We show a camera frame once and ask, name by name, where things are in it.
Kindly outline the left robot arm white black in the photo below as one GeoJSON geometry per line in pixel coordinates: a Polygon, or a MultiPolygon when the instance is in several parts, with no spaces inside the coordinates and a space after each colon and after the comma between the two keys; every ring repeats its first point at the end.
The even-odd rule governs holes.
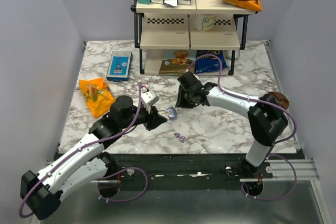
{"type": "Polygon", "coordinates": [[[153,91],[142,92],[137,106],[127,95],[117,97],[68,152],[36,173],[27,171],[21,178],[19,216],[26,218],[23,207],[28,206],[32,215],[44,220],[76,189],[101,177],[112,179],[118,168],[105,150],[133,126],[142,124],[150,131],[167,122],[155,107],[158,100],[153,91]]]}

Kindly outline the lavender earbud charging case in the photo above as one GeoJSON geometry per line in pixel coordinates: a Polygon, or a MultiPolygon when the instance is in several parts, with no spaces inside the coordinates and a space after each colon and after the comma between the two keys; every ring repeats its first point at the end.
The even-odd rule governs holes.
{"type": "Polygon", "coordinates": [[[169,119],[170,119],[171,121],[174,121],[174,120],[177,119],[177,111],[176,111],[175,108],[173,108],[173,107],[171,106],[171,107],[168,107],[166,110],[170,113],[170,114],[169,114],[169,119]]]}

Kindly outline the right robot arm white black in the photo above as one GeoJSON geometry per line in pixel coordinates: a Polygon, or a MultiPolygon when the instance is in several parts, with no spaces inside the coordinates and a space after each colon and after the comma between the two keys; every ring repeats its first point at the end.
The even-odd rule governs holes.
{"type": "Polygon", "coordinates": [[[288,126],[284,114],[275,98],[265,94],[261,98],[249,97],[236,92],[224,90],[219,84],[201,81],[191,72],[178,77],[179,93],[176,106],[178,108],[195,108],[199,105],[213,106],[237,113],[249,120],[254,141],[241,165],[242,173],[249,178],[260,172],[275,140],[288,126]]]}

